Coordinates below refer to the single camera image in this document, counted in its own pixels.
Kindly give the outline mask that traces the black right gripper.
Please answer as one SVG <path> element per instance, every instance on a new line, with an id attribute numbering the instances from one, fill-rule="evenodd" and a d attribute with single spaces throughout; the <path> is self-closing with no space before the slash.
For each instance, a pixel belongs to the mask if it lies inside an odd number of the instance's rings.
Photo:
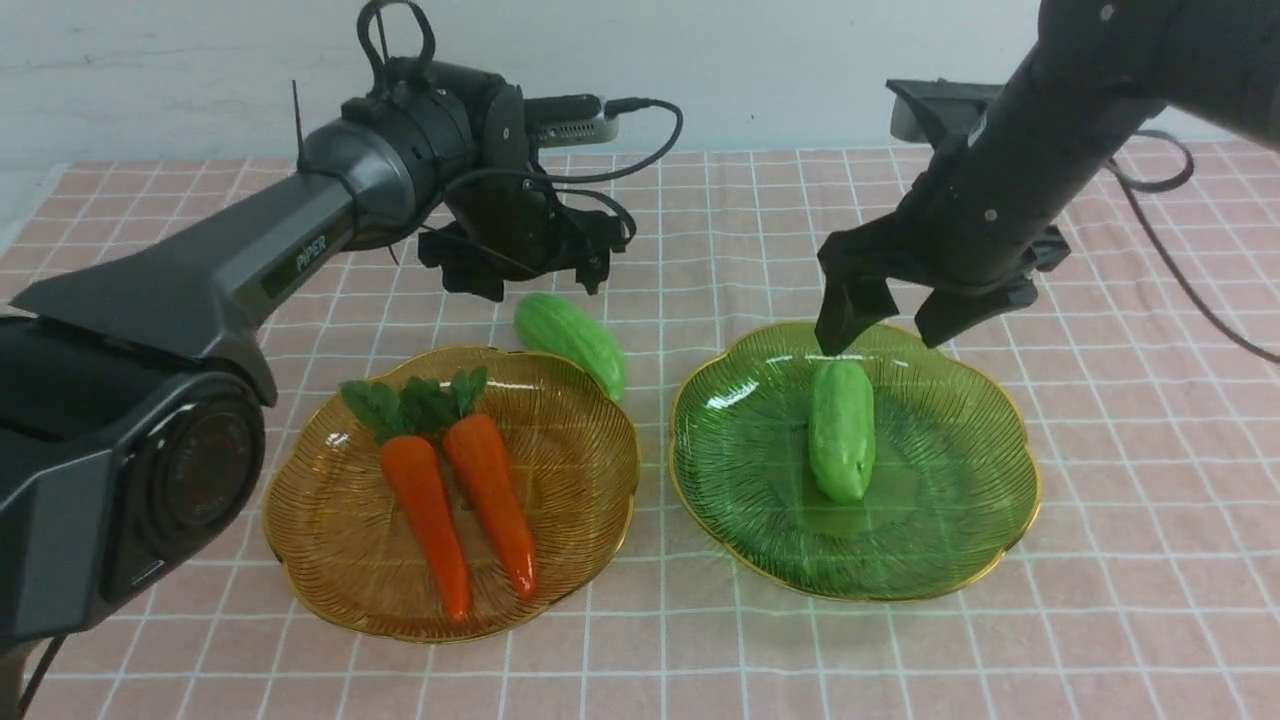
<path id="1" fill-rule="evenodd" d="M 826 290 L 814 333 L 826 356 L 845 354 L 869 328 L 899 315 L 886 279 L 934 290 L 915 324 L 923 345 L 936 348 L 1033 305 L 1034 282 L 1012 279 L 1053 272 L 1070 256 L 1056 225 L 1009 208 L 986 167 L 969 178 L 973 158 L 966 136 L 947 135 L 892 213 L 835 232 L 820 246 Z"/>

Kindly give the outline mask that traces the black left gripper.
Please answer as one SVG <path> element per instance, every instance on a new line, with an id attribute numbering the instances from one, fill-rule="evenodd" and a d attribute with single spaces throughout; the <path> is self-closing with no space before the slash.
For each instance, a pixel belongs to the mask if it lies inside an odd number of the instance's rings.
<path id="1" fill-rule="evenodd" d="M 614 199 L 581 190 L 577 178 L 553 179 L 541 170 L 483 168 L 453 179 L 442 200 L 463 231 L 422 231 L 417 258 L 438 269 L 449 293 L 500 304 L 511 275 L 572 270 L 595 296 L 611 273 L 612 252 L 634 240 L 634 217 Z"/>

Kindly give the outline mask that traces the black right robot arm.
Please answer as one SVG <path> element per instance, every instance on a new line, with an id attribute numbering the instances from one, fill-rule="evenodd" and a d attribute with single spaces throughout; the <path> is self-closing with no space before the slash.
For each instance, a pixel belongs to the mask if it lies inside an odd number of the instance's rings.
<path id="1" fill-rule="evenodd" d="M 1277 147 L 1275 1 L 1043 1 L 1002 85 L 891 79 L 891 135 L 933 154 L 888 215 L 828 236 L 815 340 L 840 355 L 899 314 L 890 281 L 931 290 L 929 347 L 1029 307 L 1070 249 L 1053 222 L 1166 108 Z"/>

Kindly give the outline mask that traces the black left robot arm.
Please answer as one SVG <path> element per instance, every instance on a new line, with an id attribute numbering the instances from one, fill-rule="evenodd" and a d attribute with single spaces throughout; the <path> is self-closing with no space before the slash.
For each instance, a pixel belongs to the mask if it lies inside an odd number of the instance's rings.
<path id="1" fill-rule="evenodd" d="M 392 246 L 445 290 L 572 270 L 594 292 L 631 229 L 566 208 L 544 143 L 604 143 L 632 99 L 526 99 L 500 76 L 375 61 L 370 92 L 300 141 L 284 179 L 173 236 L 36 281 L 3 318 L 3 653 L 88 630 L 244 507 L 276 383 L 265 320 L 339 252 Z"/>

